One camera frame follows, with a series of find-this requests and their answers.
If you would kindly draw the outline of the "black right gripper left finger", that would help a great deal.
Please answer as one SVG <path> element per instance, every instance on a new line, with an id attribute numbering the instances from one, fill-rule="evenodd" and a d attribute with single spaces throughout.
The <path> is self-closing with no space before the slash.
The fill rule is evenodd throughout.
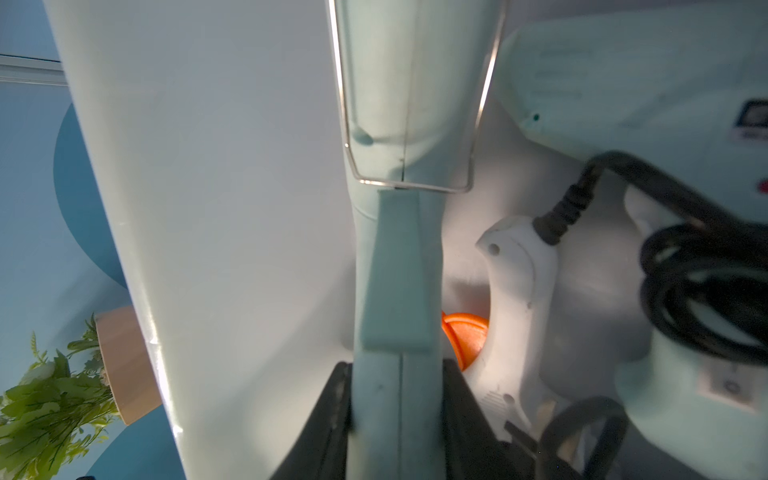
<path id="1" fill-rule="evenodd" d="M 273 480 L 344 480 L 351 418 L 352 364 L 337 363 Z"/>

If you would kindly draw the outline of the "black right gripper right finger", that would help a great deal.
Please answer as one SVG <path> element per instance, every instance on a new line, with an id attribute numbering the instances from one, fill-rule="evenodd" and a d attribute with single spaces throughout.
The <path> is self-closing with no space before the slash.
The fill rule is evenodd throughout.
<path id="1" fill-rule="evenodd" d="M 496 438 L 454 360 L 442 363 L 442 434 L 447 479 L 524 479 Z"/>

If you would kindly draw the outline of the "white glue gun orange trigger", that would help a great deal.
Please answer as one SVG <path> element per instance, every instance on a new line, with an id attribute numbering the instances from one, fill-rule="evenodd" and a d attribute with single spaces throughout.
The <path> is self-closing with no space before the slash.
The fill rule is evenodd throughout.
<path id="1" fill-rule="evenodd" d="M 478 240 L 490 286 L 490 316 L 453 313 L 442 329 L 458 366 L 498 438 L 512 424 L 540 438 L 557 401 L 540 377 L 558 252 L 529 217 L 508 217 Z"/>

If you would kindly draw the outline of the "pale blue glue gun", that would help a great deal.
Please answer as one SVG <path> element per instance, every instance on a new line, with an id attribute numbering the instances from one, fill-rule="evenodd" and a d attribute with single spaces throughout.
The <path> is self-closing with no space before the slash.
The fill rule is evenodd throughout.
<path id="1" fill-rule="evenodd" d="M 356 235 L 349 479 L 441 479 L 442 222 L 471 190 L 504 1 L 332 1 Z"/>

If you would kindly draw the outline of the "light mint glue gun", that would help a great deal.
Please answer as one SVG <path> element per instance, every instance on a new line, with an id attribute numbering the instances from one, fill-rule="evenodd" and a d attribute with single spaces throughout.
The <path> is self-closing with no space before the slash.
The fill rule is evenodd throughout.
<path id="1" fill-rule="evenodd" d="M 600 177 L 644 237 L 650 350 L 617 393 L 655 447 L 709 479 L 767 475 L 767 5 L 713 1 L 529 24 L 498 93 L 529 140 L 581 160 L 536 221 L 558 242 Z"/>

